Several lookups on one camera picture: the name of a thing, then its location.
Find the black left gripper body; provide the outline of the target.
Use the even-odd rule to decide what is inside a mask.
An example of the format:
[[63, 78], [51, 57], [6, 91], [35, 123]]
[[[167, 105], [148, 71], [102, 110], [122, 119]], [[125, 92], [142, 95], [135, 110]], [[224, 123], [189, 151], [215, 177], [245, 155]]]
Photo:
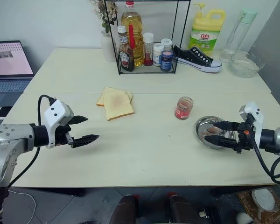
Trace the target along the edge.
[[55, 130], [55, 147], [61, 145], [69, 145], [73, 147], [74, 139], [70, 136], [69, 131], [71, 130], [70, 125], [59, 126]]

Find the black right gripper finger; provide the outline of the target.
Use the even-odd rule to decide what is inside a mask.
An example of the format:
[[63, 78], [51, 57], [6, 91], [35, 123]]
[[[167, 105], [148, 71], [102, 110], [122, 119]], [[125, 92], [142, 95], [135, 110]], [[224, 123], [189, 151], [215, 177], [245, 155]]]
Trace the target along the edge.
[[226, 147], [226, 148], [232, 148], [232, 149], [236, 149], [237, 147], [237, 141], [234, 139], [229, 139], [223, 136], [219, 136], [219, 135], [209, 135], [209, 136], [205, 136], [204, 139], [216, 146], [220, 146], [220, 147]]
[[238, 122], [229, 122], [229, 121], [219, 121], [214, 122], [213, 126], [220, 128], [224, 131], [236, 131], [238, 127], [240, 126], [240, 123]]

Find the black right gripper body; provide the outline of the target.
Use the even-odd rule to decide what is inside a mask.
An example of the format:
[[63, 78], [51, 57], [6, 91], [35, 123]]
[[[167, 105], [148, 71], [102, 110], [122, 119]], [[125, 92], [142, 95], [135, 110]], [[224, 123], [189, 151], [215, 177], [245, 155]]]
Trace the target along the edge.
[[235, 130], [238, 133], [238, 142], [235, 151], [240, 154], [242, 150], [250, 150], [253, 148], [252, 139], [254, 139], [254, 117], [251, 114], [246, 116], [246, 120], [236, 123]]

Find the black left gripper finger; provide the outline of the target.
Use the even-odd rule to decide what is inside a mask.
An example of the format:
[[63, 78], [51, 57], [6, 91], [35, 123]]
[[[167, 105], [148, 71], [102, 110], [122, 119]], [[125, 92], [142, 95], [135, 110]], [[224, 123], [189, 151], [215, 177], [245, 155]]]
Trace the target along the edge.
[[94, 142], [98, 138], [99, 138], [99, 135], [95, 135], [95, 134], [86, 135], [86, 136], [83, 136], [82, 138], [74, 139], [71, 147], [72, 148], [82, 147], [82, 146], [85, 146], [85, 145], [88, 145], [88, 144]]
[[75, 124], [79, 124], [82, 122], [87, 121], [88, 119], [84, 116], [80, 116], [80, 115], [75, 115], [71, 120], [70, 120], [70, 125], [75, 125]]

